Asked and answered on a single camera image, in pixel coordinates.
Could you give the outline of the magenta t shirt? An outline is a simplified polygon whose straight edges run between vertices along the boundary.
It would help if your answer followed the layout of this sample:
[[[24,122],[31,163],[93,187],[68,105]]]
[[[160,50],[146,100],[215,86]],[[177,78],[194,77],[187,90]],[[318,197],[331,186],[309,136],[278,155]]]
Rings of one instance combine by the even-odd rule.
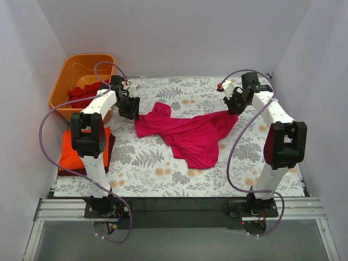
[[[152,111],[135,121],[139,138],[159,135],[172,149],[173,157],[184,159],[190,169],[210,169],[219,157],[219,140],[225,138],[239,118],[218,111],[190,119],[171,116],[171,107],[157,102]]]

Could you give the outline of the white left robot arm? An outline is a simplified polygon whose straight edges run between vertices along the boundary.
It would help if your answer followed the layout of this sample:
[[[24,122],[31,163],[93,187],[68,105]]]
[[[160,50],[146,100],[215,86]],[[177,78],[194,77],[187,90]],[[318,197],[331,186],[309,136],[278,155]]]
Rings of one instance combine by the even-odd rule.
[[[138,120],[140,98],[128,80],[116,75],[111,76],[109,83],[102,84],[97,95],[80,113],[71,115],[71,143],[92,183],[87,202],[92,210],[108,218],[116,212],[116,205],[109,193],[103,161],[104,151],[109,147],[103,120],[113,106],[118,107],[121,117]]]

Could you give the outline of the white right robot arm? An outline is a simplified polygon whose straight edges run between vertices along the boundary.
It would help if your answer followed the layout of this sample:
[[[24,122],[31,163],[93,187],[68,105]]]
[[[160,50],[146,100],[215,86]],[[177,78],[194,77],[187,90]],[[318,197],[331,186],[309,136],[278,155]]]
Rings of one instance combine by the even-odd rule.
[[[295,121],[279,104],[272,83],[261,84],[259,72],[240,70],[241,87],[235,87],[226,77],[217,87],[224,92],[224,103],[231,115],[239,116],[248,106],[257,110],[269,126],[263,149],[265,164],[259,180],[245,190],[242,200],[228,201],[226,210],[235,217],[277,217],[274,197],[284,175],[305,157],[307,125]]]

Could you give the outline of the red t shirt in bin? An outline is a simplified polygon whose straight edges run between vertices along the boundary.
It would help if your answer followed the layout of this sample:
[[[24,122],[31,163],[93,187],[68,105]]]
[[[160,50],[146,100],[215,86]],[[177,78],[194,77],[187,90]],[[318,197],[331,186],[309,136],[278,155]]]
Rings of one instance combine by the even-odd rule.
[[[92,97],[97,95],[97,91],[99,88],[103,85],[102,82],[95,82],[93,84],[87,84],[85,85],[84,88],[81,87],[75,87],[73,90],[69,90],[67,92],[69,100],[74,101],[74,103],[71,104],[72,108],[77,108],[77,109],[84,109],[86,108],[90,103],[91,100],[86,100],[86,101],[79,101],[84,98]]]

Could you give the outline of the floral patterned table mat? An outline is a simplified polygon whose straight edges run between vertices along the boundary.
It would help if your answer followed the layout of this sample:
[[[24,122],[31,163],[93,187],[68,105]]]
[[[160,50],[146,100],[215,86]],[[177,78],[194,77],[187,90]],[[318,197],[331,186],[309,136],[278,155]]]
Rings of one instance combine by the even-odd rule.
[[[171,107],[173,117],[192,118],[226,109],[217,92],[218,78],[132,79],[141,98],[140,113],[156,102]],[[216,165],[207,170],[187,167],[173,157],[172,149],[157,135],[138,138],[134,123],[119,115],[108,122],[115,135],[107,179],[122,197],[232,197],[244,196],[258,180],[264,166],[263,148],[269,126],[247,107],[229,135],[219,141]]]

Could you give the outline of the orange plastic bin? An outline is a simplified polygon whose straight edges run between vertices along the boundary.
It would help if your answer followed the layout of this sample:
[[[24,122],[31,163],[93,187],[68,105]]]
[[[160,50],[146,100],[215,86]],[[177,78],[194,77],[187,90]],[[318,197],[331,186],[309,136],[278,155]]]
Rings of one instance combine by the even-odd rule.
[[[69,101],[68,91],[72,91],[76,87],[83,89],[87,85],[100,82],[95,76],[94,68],[101,61],[115,64],[112,55],[103,53],[77,54],[68,58],[62,66],[49,99],[51,108]],[[97,68],[98,75],[104,81],[108,81],[115,72],[116,69],[110,64],[99,65]],[[61,114],[70,123],[71,115],[81,110],[82,108],[72,108],[71,105],[65,105],[57,109],[57,113]]]

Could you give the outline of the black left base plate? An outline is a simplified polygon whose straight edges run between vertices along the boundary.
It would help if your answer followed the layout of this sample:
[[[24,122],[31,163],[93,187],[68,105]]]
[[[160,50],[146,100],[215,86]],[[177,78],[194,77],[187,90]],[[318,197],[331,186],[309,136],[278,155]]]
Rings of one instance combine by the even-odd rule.
[[[84,197],[83,200],[86,203],[85,218],[118,218],[121,215],[129,218],[129,210],[133,207],[132,202],[128,202],[129,207],[127,207],[122,201],[111,196],[102,198],[91,196]]]

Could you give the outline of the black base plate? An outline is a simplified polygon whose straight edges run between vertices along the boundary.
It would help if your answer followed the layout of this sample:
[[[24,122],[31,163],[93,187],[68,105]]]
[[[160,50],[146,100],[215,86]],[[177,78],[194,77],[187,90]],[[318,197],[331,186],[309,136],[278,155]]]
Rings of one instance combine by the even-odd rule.
[[[278,210],[274,199],[247,202],[245,198],[227,201],[227,213],[232,218],[257,218],[267,214],[268,218],[278,217]]]
[[[132,202],[128,202],[129,207],[127,207],[122,201],[111,196],[102,198],[91,196],[84,197],[83,200],[86,203],[85,218],[118,218],[121,215],[129,218],[129,210],[133,207]]]

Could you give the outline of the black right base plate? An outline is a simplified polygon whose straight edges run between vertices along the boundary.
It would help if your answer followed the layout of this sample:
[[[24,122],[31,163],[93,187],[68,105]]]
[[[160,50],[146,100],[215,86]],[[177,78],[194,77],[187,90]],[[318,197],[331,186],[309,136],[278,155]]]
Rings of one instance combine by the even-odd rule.
[[[267,214],[268,218],[278,217],[278,210],[274,199],[247,202],[245,198],[227,201],[227,213],[232,218],[257,218]]]

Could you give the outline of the aluminium frame rail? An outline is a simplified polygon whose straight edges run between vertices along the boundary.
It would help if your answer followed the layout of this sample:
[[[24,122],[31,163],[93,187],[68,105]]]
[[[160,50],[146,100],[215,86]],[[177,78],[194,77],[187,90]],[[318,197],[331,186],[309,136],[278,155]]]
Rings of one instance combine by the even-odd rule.
[[[243,197],[128,197],[126,201],[135,214],[222,214],[231,210],[230,204],[244,202]],[[54,198],[39,201],[35,220],[105,220],[115,219],[92,210],[81,198]],[[321,220],[326,214],[316,197],[285,197],[283,220]]]

